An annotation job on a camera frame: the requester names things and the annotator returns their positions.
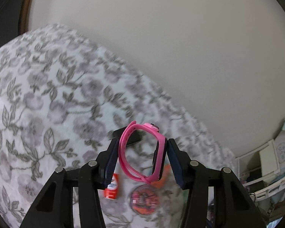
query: metal screw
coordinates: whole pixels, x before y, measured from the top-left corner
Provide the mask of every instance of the metal screw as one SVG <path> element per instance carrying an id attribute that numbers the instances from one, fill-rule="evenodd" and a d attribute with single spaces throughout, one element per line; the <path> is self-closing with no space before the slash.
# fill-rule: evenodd
<path id="1" fill-rule="evenodd" d="M 96 160 L 91 160 L 89 162 L 89 166 L 93 167 L 93 166 L 96 166 L 97 165 L 97 161 Z"/>
<path id="2" fill-rule="evenodd" d="M 196 160 L 191 160 L 191 161 L 190 161 L 190 165 L 192 165 L 192 166 L 198 166 L 198 161 L 196 161 Z"/>
<path id="3" fill-rule="evenodd" d="M 55 172 L 56 173 L 60 173 L 63 171 L 63 168 L 61 166 L 58 166 L 56 169 L 55 169 Z"/>
<path id="4" fill-rule="evenodd" d="M 224 168 L 223 168 L 223 171 L 224 171 L 225 173 L 231 173 L 231 169 L 230 169 L 229 167 L 224 167 Z"/>

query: pink silicone strap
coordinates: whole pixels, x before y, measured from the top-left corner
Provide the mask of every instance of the pink silicone strap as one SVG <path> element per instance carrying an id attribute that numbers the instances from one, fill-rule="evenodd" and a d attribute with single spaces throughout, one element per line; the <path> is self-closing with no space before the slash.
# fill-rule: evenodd
<path id="1" fill-rule="evenodd" d="M 135 170 L 133 167 L 129 165 L 125 158 L 125 148 L 127 145 L 127 141 L 130 137 L 130 135 L 137 129 L 144 130 L 150 134 L 152 134 L 154 137 L 157 138 L 159 142 L 159 148 L 158 148 L 158 153 L 157 153 L 157 159 L 156 159 L 156 165 L 154 172 L 151 176 L 145 176 Z M 161 165 L 163 161 L 163 152 L 164 152 L 164 147 L 165 147 L 165 142 L 166 142 L 166 137 L 163 136 L 158 132 L 158 128 L 149 124 L 145 123 L 144 125 L 137 124 L 136 121 L 130 122 L 130 124 L 127 126 L 125 131 L 122 133 L 122 136 L 120 137 L 119 140 L 119 147 L 118 147 L 118 158 L 119 158 L 119 163 L 120 167 L 124 171 L 124 173 L 132 180 L 137 181 L 137 182 L 144 182 L 146 184 L 151 184 L 151 182 L 157 181 L 160 176 L 160 170 L 161 170 Z"/>

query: bed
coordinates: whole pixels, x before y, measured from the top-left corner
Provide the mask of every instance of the bed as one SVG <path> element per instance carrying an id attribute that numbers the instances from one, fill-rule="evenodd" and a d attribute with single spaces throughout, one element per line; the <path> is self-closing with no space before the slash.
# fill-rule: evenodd
<path id="1" fill-rule="evenodd" d="M 152 122 L 207 167 L 236 172 L 232 152 L 154 81 L 76 30 L 52 24 L 0 48 L 0 215 L 19 227 L 57 166 L 76 169 L 105 150 L 112 132 L 130 121 Z M 127 150 L 138 170 L 152 164 L 152 138 Z M 101 197 L 107 227 L 176 227 L 184 204 L 170 174 L 161 207 L 150 216 L 128 205 L 140 184 L 122 173 L 116 200 Z M 74 189 L 74 226 L 80 227 Z"/>

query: fitness tracker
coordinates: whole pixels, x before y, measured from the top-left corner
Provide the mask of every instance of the fitness tracker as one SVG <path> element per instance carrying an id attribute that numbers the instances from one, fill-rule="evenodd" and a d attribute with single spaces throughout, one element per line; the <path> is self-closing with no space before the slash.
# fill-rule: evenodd
<path id="1" fill-rule="evenodd" d="M 139 173 L 137 170 L 133 169 L 133 167 L 129 165 L 129 163 L 125 158 L 125 148 L 127 145 L 127 141 L 130 135 L 138 129 L 144 130 L 149 134 L 152 134 L 157 139 L 157 146 L 154 151 L 153 161 L 152 161 L 153 168 L 151 176 L 145 176 Z M 143 125 L 141 125 L 137 124 L 136 121 L 132 121 L 126 127 L 125 131 L 122 133 L 122 136 L 119 140 L 118 158 L 119 158 L 120 167 L 130 179 L 137 182 L 144 182 L 146 184 L 151 184 L 152 182 L 160 180 L 162 177 L 166 151 L 167 151 L 167 138 L 159 133 L 159 128 L 157 126 L 150 123 L 144 123 Z"/>

